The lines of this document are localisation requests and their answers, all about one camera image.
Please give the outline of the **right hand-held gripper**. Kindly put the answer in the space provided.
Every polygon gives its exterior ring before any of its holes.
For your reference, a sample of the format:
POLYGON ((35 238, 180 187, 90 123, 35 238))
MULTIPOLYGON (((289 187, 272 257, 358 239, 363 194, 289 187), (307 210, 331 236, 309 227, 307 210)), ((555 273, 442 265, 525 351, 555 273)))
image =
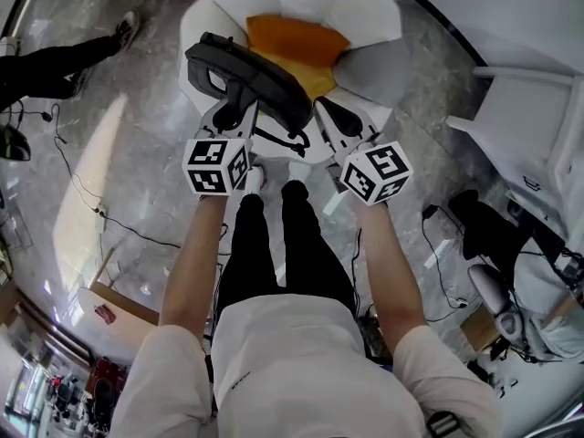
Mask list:
MULTIPOLYGON (((350 138, 362 138, 365 130, 372 134, 376 131, 363 109, 344 101, 317 98, 314 111, 318 127, 331 147, 339 146, 337 130, 350 138)), ((380 134, 334 156, 327 170, 339 193, 351 192, 367 206, 387 202, 401 192, 413 175, 403 147, 380 134)))

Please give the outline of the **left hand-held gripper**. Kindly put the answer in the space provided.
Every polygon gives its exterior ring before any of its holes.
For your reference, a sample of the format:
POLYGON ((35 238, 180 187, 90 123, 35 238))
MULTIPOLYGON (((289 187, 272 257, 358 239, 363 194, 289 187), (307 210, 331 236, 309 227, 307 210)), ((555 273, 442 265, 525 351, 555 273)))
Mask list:
POLYGON ((241 188, 252 167, 251 136, 256 126, 258 101, 246 109, 238 129, 219 133, 218 113, 228 104, 216 102, 203 115, 203 125, 186 142, 182 171, 195 195, 231 195, 241 188))

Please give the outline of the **black backpack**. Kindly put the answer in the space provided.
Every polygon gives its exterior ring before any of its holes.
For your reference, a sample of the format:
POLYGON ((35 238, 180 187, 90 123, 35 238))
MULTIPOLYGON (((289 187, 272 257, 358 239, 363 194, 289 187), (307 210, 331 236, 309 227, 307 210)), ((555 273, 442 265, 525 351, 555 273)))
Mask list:
POLYGON ((249 49, 205 32, 185 52, 187 78, 199 92, 227 99, 218 113, 217 132, 238 129, 245 109, 255 100, 258 112, 253 135, 288 148, 304 158, 310 140, 304 129, 312 119, 312 102, 296 78, 249 49))

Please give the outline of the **white round beanbag chair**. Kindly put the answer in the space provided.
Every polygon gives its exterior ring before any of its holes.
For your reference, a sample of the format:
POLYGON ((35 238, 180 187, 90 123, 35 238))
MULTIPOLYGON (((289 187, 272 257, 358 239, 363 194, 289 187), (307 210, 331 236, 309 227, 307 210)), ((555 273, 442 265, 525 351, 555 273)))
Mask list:
MULTIPOLYGON (((211 32, 250 49, 246 33, 249 16, 279 15, 315 23, 341 33, 350 42, 332 66, 337 86, 325 97, 355 105, 373 121, 375 133, 382 130, 402 97, 404 88, 396 69, 408 52, 402 37, 402 19, 395 0, 196 0, 186 11, 180 26, 182 50, 211 32)), ((331 147, 314 117, 304 129, 310 140, 303 161, 320 163, 332 157, 331 147)), ((339 145, 359 145, 372 135, 343 138, 339 145)))

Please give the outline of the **person's left forearm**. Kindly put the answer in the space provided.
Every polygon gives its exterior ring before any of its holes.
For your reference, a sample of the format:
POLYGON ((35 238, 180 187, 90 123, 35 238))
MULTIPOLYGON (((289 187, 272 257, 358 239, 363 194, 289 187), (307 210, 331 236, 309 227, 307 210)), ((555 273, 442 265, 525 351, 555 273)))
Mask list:
POLYGON ((187 236, 169 275, 159 316, 203 340, 215 284, 227 198, 206 196, 196 206, 187 236))

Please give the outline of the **person's right forearm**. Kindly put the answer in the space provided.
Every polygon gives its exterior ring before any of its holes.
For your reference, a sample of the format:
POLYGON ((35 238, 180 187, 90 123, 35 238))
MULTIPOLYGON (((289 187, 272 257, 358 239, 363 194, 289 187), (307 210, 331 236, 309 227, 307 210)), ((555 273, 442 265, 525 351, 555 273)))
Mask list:
POLYGON ((426 324, 422 295, 402 251, 390 212, 383 203, 351 201, 361 229, 370 292, 389 351, 413 329, 426 324))

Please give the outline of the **yellow seat cushion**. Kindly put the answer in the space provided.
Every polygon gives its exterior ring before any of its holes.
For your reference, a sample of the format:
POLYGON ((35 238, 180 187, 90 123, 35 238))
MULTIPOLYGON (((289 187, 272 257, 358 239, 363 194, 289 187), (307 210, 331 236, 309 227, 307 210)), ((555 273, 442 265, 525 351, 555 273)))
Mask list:
POLYGON ((337 86, 333 78, 332 67, 314 67, 304 62, 270 54, 257 47, 250 47, 250 50, 293 75, 312 101, 327 95, 337 86))

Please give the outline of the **person's left white shoe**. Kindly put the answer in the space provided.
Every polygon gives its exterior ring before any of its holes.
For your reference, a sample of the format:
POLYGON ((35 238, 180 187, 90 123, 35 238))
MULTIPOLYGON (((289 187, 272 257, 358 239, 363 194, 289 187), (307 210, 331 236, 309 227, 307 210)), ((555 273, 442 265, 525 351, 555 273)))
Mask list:
POLYGON ((265 170, 261 164, 254 165, 245 177, 244 194, 259 194, 265 184, 265 170))

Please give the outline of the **orange square cushion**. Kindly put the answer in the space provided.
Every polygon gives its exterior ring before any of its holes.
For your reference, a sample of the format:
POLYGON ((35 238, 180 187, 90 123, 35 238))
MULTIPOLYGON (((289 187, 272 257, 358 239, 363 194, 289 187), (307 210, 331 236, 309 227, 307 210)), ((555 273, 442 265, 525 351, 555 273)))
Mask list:
POLYGON ((334 29, 279 15, 249 16, 246 33, 251 48, 317 68, 330 68, 350 42, 334 29))

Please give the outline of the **white cabinet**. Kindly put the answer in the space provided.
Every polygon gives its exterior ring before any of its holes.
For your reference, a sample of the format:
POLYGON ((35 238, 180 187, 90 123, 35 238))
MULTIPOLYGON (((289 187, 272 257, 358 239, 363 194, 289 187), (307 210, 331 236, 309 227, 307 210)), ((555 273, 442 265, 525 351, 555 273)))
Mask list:
POLYGON ((492 83, 466 132, 504 179, 512 198, 565 240, 584 249, 584 75, 483 67, 492 83))

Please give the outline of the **light wooden table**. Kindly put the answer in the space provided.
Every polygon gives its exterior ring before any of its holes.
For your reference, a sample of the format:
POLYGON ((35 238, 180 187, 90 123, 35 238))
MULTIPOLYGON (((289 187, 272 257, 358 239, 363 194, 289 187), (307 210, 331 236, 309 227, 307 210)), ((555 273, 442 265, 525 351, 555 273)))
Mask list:
POLYGON ((145 337, 158 325, 159 313, 100 282, 77 292, 80 315, 75 327, 87 335, 99 355, 131 363, 145 337), (111 325, 98 317, 95 306, 105 304, 116 315, 111 325))

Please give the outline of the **cardboard box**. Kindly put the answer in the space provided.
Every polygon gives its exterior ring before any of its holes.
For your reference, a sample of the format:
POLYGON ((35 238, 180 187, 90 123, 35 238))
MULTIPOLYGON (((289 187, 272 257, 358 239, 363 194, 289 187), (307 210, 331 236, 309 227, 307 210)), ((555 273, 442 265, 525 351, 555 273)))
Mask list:
POLYGON ((461 323, 460 329, 475 352, 488 348, 501 337, 493 315, 483 304, 461 323))

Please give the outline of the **person's white t-shirt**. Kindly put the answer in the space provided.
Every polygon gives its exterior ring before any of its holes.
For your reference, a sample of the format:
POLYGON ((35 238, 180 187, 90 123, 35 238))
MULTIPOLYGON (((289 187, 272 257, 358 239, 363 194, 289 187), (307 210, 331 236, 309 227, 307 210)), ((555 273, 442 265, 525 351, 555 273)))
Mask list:
POLYGON ((410 330, 387 371, 338 301, 271 295, 227 307, 210 356, 185 328, 153 329, 109 437, 423 438, 441 411, 476 438, 501 437, 494 391, 431 328, 410 330))

